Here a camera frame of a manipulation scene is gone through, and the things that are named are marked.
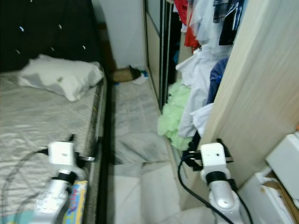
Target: black tufted headboard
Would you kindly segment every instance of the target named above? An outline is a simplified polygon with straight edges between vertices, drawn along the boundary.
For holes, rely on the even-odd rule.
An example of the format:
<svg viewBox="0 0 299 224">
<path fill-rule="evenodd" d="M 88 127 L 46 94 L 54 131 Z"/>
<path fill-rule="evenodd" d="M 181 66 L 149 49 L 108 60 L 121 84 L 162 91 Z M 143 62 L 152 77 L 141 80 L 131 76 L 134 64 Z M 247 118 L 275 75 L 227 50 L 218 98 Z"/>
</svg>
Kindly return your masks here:
<svg viewBox="0 0 299 224">
<path fill-rule="evenodd" d="M 91 0 L 1 0 L 0 70 L 18 70 L 39 54 L 100 62 Z"/>
</svg>

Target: mattress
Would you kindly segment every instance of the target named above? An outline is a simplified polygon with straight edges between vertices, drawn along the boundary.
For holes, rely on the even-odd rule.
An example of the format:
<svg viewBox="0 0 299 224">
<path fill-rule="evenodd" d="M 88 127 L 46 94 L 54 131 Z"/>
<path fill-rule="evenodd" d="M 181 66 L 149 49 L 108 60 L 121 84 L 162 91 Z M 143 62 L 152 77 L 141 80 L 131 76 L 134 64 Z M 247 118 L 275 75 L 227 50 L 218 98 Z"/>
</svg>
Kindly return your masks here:
<svg viewBox="0 0 299 224">
<path fill-rule="evenodd" d="M 76 135 L 76 151 L 82 156 L 91 156 L 97 137 L 103 135 L 105 99 L 104 79 L 79 101 L 70 102 L 50 91 L 18 86 L 17 72 L 2 73 L 1 189 L 7 174 L 20 158 L 52 141 L 68 140 L 71 134 Z M 20 201 L 40 191 L 54 173 L 45 155 L 35 154 L 26 161 L 6 190 L 8 205 L 5 207 L 5 216 L 14 214 Z M 96 173 L 99 173 L 99 170 L 93 171 L 92 176 Z M 33 207 L 34 200 L 24 209 L 32 210 Z"/>
</svg>

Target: white pillow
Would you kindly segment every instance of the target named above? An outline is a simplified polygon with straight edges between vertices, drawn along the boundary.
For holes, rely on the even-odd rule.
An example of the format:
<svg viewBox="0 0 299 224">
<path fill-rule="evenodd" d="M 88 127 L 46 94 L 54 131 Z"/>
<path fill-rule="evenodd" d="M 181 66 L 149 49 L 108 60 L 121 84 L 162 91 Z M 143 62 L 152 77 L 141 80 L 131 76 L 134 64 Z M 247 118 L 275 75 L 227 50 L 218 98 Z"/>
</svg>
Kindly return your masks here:
<svg viewBox="0 0 299 224">
<path fill-rule="evenodd" d="M 20 71 L 19 85 L 46 89 L 76 101 L 102 78 L 95 64 L 39 55 Z"/>
</svg>

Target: bed frame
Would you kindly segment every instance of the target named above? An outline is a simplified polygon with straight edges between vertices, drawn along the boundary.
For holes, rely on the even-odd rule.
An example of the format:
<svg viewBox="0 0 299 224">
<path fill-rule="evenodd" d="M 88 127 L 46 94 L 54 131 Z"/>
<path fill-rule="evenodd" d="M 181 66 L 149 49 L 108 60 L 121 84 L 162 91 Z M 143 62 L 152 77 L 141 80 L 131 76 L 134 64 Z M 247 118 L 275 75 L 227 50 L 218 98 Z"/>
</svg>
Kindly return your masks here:
<svg viewBox="0 0 299 224">
<path fill-rule="evenodd" d="M 3 0 L 0 12 L 0 71 L 19 70 L 39 54 L 99 62 L 106 75 L 104 136 L 94 144 L 100 162 L 96 220 L 85 209 L 83 223 L 106 223 L 107 174 L 111 151 L 112 93 L 109 73 L 101 57 L 97 23 L 91 0 Z"/>
</svg>

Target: floor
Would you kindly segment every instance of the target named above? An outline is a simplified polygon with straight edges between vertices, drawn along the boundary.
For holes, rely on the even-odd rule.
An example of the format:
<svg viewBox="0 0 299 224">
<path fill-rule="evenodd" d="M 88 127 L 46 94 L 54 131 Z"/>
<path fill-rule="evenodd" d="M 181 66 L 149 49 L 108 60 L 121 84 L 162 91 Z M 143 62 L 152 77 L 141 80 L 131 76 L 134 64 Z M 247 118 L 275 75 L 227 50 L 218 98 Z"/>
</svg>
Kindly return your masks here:
<svg viewBox="0 0 299 224">
<path fill-rule="evenodd" d="M 147 80 L 114 86 L 115 165 L 109 176 L 109 224 L 213 224 L 204 207 L 181 211 L 168 142 L 157 134 L 157 100 Z"/>
</svg>

